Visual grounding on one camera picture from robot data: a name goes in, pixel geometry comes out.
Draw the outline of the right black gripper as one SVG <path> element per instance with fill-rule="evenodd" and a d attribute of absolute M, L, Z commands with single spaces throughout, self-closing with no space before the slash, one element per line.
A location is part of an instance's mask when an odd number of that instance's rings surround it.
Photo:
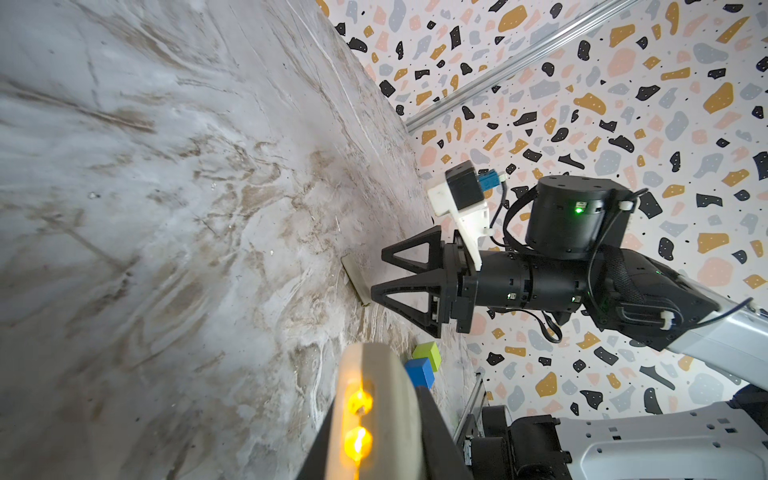
<path fill-rule="evenodd" d="M 482 252 L 480 270 L 462 274 L 460 284 L 476 290 L 470 305 L 542 311 L 557 325 L 585 309 L 598 329 L 665 349 L 718 304 L 671 268 L 623 248 L 643 194 L 609 179 L 541 178 L 504 218 L 509 224 L 530 207 L 525 240 L 506 232 L 504 250 Z M 440 226 L 383 248 L 385 263 L 415 275 L 371 287 L 374 302 L 434 338 L 458 298 L 457 276 L 442 269 L 443 250 Z"/>

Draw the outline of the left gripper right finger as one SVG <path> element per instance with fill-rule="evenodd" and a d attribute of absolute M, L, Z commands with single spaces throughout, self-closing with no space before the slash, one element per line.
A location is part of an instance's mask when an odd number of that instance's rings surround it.
<path fill-rule="evenodd" d="M 471 480 L 463 454 L 453 441 L 431 392 L 426 387 L 417 387 L 415 392 L 421 416 L 426 478 Z"/>

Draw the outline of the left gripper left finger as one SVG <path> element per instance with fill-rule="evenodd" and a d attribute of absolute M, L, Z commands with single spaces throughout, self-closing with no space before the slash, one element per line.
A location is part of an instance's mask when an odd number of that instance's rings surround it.
<path fill-rule="evenodd" d="M 335 403 L 332 402 L 312 443 L 297 480 L 325 480 Z"/>

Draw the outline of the white remote control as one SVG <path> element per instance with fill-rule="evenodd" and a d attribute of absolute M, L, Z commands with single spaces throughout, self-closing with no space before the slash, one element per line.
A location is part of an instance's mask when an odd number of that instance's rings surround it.
<path fill-rule="evenodd" d="M 352 344 L 341 356 L 324 477 L 426 477 L 415 387 L 386 344 Z"/>

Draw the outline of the beige battery cover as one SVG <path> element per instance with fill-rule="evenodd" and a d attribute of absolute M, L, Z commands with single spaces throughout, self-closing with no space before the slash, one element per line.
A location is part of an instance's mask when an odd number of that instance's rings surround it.
<path fill-rule="evenodd" d="M 372 303 L 372 297 L 360 256 L 354 253 L 344 255 L 341 257 L 341 263 L 361 305 L 368 307 Z"/>

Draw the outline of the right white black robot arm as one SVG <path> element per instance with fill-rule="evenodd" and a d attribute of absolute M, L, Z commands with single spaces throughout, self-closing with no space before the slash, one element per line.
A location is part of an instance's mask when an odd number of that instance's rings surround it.
<path fill-rule="evenodd" d="M 456 224 L 386 247 L 407 271 L 375 285 L 372 299 L 433 337 L 473 311 L 523 312 L 549 342 L 584 310 L 597 328 L 645 347 L 702 360 L 746 381 L 730 400 L 664 414 L 653 393 L 641 417 L 552 415 L 510 420 L 504 407 L 467 409 L 452 445 L 425 446 L 432 479 L 763 479 L 767 475 L 767 314 L 622 247 L 642 192 L 607 179 L 541 178 L 493 215 L 485 193 L 504 182 L 467 164 L 428 190 Z"/>

